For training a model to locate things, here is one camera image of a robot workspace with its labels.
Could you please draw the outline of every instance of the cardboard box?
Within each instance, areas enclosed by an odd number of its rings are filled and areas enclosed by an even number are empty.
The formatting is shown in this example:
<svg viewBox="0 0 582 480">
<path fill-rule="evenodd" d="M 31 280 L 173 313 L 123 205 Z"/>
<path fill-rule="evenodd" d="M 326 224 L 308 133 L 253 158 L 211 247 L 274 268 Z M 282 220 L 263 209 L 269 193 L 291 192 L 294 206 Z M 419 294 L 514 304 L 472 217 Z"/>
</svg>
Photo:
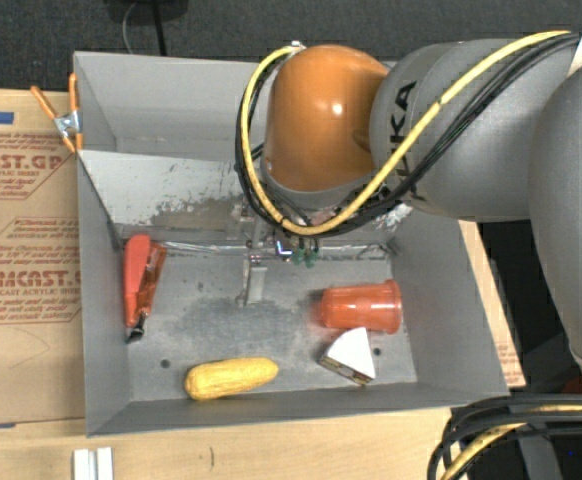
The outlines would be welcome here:
<svg viewBox="0 0 582 480">
<path fill-rule="evenodd" d="M 49 93 L 67 110 L 65 93 Z M 0 90 L 0 423 L 84 415 L 76 159 L 28 91 Z"/>
<path fill-rule="evenodd" d="M 244 289 L 240 247 L 253 229 L 233 212 L 239 188 L 231 162 L 238 104 L 254 68 L 75 56 L 85 136 L 78 190 L 81 263 L 89 266 L 81 285 L 87 433 L 412 410 L 507 393 L 475 258 L 454 220 L 412 212 L 395 228 L 370 224 L 325 240 L 311 271 L 272 259 L 263 301 L 235 303 Z M 262 107 L 255 140 L 266 122 Z M 199 218 L 202 211 L 213 217 Z M 147 335 L 127 345 L 122 250 L 140 231 L 173 245 Z M 351 255 L 351 247 L 372 253 Z M 323 288 L 387 276 L 402 288 L 403 326 L 395 337 L 372 338 L 380 375 L 360 389 L 317 365 L 337 333 L 322 329 L 312 308 Z M 187 398 L 188 368 L 247 355 L 271 357 L 281 374 L 230 400 Z"/>
</svg>

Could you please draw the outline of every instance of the metal bracket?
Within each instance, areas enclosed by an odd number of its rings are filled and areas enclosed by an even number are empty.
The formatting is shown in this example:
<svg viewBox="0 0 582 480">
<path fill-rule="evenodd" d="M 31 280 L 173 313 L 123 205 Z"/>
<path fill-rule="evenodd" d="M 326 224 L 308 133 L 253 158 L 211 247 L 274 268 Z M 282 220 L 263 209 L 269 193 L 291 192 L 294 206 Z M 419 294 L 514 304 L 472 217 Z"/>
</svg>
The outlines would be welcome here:
<svg viewBox="0 0 582 480">
<path fill-rule="evenodd" d="M 64 116 L 53 118 L 56 128 L 64 137 L 69 137 L 70 133 L 80 133 L 82 131 L 82 112 L 74 110 Z"/>
</svg>

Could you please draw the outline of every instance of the white plastic piece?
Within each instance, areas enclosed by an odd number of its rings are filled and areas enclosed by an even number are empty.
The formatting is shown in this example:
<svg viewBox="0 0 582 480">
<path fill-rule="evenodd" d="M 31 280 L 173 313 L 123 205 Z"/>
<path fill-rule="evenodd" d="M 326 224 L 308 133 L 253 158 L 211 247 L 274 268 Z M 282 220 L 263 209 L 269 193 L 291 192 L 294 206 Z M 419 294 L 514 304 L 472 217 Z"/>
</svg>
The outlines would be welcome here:
<svg viewBox="0 0 582 480">
<path fill-rule="evenodd" d="M 364 327 L 351 329 L 340 336 L 320 359 L 320 364 L 358 384 L 375 379 L 375 367 Z"/>
<path fill-rule="evenodd" d="M 569 73 L 567 78 L 575 73 L 578 69 L 582 67 L 582 38 L 578 43 L 578 47 L 575 50 L 575 55 L 573 56 L 573 61 L 571 62 L 571 67 L 569 68 Z"/>
<path fill-rule="evenodd" d="M 73 480 L 113 480 L 113 450 L 74 450 Z"/>
</svg>

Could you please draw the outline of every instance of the red object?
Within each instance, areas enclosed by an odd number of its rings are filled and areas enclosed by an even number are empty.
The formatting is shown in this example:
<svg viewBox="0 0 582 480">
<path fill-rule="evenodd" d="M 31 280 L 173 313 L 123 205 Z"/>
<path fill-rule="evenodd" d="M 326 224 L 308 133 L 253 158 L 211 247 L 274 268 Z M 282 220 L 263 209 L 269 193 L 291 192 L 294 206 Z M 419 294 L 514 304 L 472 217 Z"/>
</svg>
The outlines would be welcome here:
<svg viewBox="0 0 582 480">
<path fill-rule="evenodd" d="M 393 279 L 380 284 L 344 286 L 324 290 L 322 321 L 327 327 L 395 334 L 402 322 L 402 293 Z"/>
<path fill-rule="evenodd" d="M 124 249 L 124 317 L 135 327 L 140 315 L 151 314 L 153 296 L 160 278 L 166 249 L 151 242 L 149 235 L 135 235 Z"/>
</svg>

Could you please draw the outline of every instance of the black cable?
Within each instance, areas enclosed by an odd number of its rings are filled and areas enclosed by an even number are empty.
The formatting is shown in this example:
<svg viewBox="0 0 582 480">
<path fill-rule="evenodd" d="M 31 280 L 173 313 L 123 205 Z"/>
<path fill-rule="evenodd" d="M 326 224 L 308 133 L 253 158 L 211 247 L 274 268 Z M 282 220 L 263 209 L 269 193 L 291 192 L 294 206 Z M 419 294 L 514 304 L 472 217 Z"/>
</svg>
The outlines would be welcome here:
<svg viewBox="0 0 582 480">
<path fill-rule="evenodd" d="M 158 48 L 162 57 L 167 56 L 167 46 L 164 42 L 164 31 L 162 30 L 162 17 L 160 16 L 160 6 L 158 0 L 151 0 L 151 9 L 153 11 L 153 21 L 155 22 L 155 31 L 158 35 Z"/>
<path fill-rule="evenodd" d="M 558 38 L 549 39 L 531 47 L 522 55 L 514 58 L 501 69 L 467 104 L 465 109 L 454 119 L 453 123 L 441 135 L 436 144 L 413 171 L 395 188 L 383 201 L 374 205 L 364 206 L 356 217 L 350 218 L 332 231 L 320 237 L 336 236 L 348 233 L 353 229 L 367 224 L 378 216 L 394 208 L 400 198 L 407 194 L 412 187 L 431 169 L 448 148 L 466 130 L 466 128 L 487 108 L 488 104 L 500 95 L 509 85 L 522 76 L 539 62 L 553 55 L 557 51 L 577 44 L 578 34 L 565 34 Z"/>
<path fill-rule="evenodd" d="M 547 411 L 542 413 L 516 413 L 506 416 L 492 416 L 483 418 L 479 424 L 473 423 L 471 425 L 466 425 L 462 429 L 453 430 L 447 434 L 446 438 L 443 439 L 440 444 L 438 444 L 435 451 L 431 455 L 427 469 L 427 480 L 436 480 L 436 472 L 442 456 L 447 450 L 451 449 L 453 444 L 458 441 L 462 441 L 470 436 L 480 434 L 486 430 L 502 425 L 511 425 L 516 423 L 525 425 L 544 425 L 547 423 L 562 422 L 582 423 L 582 411 Z"/>
<path fill-rule="evenodd" d="M 535 394 L 520 393 L 513 396 L 504 396 L 479 400 L 473 404 L 467 405 L 456 410 L 455 414 L 449 418 L 446 426 L 442 431 L 442 439 L 452 430 L 461 428 L 468 422 L 475 423 L 486 416 L 494 415 L 497 411 L 509 411 L 511 407 L 518 406 L 538 406 L 538 405 L 582 405 L 582 395 L 564 395 L 564 394 Z M 451 451 L 447 450 L 442 456 L 444 465 L 449 467 L 452 462 Z"/>
<path fill-rule="evenodd" d="M 543 429 L 525 430 L 525 431 L 512 431 L 509 434 L 501 437 L 497 441 L 494 441 L 479 454 L 469 459 L 466 464 L 464 464 L 456 474 L 449 477 L 448 480 L 459 480 L 462 475 L 466 474 L 475 464 L 482 459 L 489 451 L 493 448 L 503 446 L 505 444 L 514 443 L 520 441 L 521 439 L 529 439 L 532 437 L 554 437 L 554 436 L 582 436 L 582 425 L 573 425 L 567 427 L 548 427 Z"/>
<path fill-rule="evenodd" d="M 273 72 L 272 67 L 275 66 L 277 64 L 277 62 L 274 63 L 272 66 L 268 67 L 268 69 L 258 79 L 258 81 L 254 87 L 253 95 L 252 95 L 251 101 L 249 102 L 249 114 L 247 117 L 247 119 L 248 119 L 247 122 L 248 122 L 249 127 L 251 126 L 251 121 L 252 121 L 254 113 L 255 113 L 256 103 L 258 101 L 258 96 L 260 94 L 260 91 L 264 87 L 264 84 L 266 83 L 269 76 L 271 76 L 271 73 Z M 244 102 L 244 95 L 242 96 L 242 101 L 240 102 L 240 108 L 242 108 L 243 102 Z M 278 222 L 276 222 L 264 208 L 262 208 L 259 199 L 254 194 L 253 187 L 251 186 L 251 182 L 250 182 L 248 176 L 246 176 L 246 165 L 245 165 L 245 160 L 244 160 L 244 152 L 242 150 L 242 140 L 241 139 L 242 139 L 242 132 L 241 132 L 241 126 L 240 126 L 240 114 L 238 113 L 238 118 L 237 118 L 237 122 L 236 122 L 235 157 L 236 157 L 236 172 L 238 173 L 238 179 L 240 181 L 240 186 L 242 187 L 242 191 L 245 193 L 245 196 L 247 198 L 247 202 L 253 208 L 253 210 L 256 212 L 257 215 L 262 217 L 265 220 L 265 222 L 267 222 L 268 224 L 273 226 L 275 229 L 281 230 L 286 235 L 289 235 L 290 233 L 287 230 L 285 230 Z M 257 158 L 258 156 L 260 156 L 262 154 L 262 149 L 263 149 L 263 144 L 256 146 L 252 150 L 252 159 L 253 159 L 253 152 L 255 152 L 255 154 L 257 155 L 256 156 L 256 158 Z M 269 199 L 272 199 L 272 195 L 267 191 L 266 184 L 262 184 L 262 189 L 267 194 L 267 197 L 269 197 Z M 274 197 L 280 199 L 286 206 L 289 207 L 289 209 L 291 211 L 293 211 L 297 216 L 299 216 L 305 222 L 306 225 L 309 225 L 309 226 L 312 225 L 311 219 L 300 208 L 298 208 L 292 201 L 290 201 L 288 198 L 286 198 L 280 194 L 276 194 Z M 290 219 L 290 217 L 287 215 L 284 215 L 284 218 Z"/>
</svg>

